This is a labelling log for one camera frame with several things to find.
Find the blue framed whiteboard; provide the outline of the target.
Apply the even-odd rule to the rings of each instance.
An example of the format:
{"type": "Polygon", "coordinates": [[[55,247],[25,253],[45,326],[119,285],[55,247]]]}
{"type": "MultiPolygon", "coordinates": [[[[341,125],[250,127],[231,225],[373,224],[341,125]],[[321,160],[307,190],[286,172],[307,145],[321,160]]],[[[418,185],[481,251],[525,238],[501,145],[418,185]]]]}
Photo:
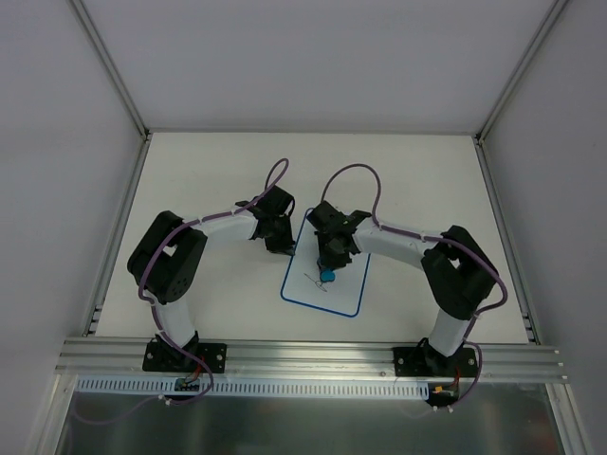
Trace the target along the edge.
{"type": "Polygon", "coordinates": [[[319,249],[315,229],[306,220],[311,210],[308,208],[304,213],[280,296],[290,303],[355,318],[362,302],[371,256],[356,255],[344,269],[334,272],[331,282],[323,282],[317,264],[319,249]]]}

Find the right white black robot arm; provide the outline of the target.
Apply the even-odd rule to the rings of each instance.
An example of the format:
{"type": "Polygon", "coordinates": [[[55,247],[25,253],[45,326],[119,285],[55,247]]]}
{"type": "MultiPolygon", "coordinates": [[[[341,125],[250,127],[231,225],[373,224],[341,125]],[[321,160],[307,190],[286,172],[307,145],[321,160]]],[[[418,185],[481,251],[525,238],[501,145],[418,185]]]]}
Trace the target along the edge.
{"type": "Polygon", "coordinates": [[[370,212],[345,214],[326,201],[312,209],[306,220],[317,239],[321,282],[332,282],[336,271],[362,253],[422,270],[439,310],[431,334],[417,348],[415,361],[435,375],[455,368],[479,305],[501,282],[497,269],[466,229],[452,226],[436,235],[423,234],[382,224],[370,212]]]}

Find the blue whiteboard eraser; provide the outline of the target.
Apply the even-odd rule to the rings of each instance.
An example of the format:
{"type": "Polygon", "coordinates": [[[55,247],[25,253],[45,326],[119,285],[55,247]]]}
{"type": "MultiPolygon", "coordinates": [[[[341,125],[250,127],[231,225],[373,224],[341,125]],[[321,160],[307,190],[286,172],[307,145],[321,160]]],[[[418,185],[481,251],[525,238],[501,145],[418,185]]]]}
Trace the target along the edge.
{"type": "Polygon", "coordinates": [[[330,268],[320,270],[319,279],[322,283],[333,282],[336,279],[335,271],[330,268]]]}

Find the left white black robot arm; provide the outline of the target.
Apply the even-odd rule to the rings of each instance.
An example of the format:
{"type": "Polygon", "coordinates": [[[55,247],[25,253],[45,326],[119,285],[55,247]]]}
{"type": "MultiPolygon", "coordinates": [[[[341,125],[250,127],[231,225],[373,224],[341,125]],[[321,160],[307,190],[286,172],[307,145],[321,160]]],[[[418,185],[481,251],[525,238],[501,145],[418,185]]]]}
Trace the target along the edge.
{"type": "Polygon", "coordinates": [[[197,332],[185,300],[203,253],[237,241],[261,239],[272,254],[295,251],[291,215],[295,198],[278,186],[252,201],[187,221],[165,210],[156,216],[127,262],[138,297],[149,303],[157,334],[167,346],[164,358],[178,371],[197,360],[197,332]]]}

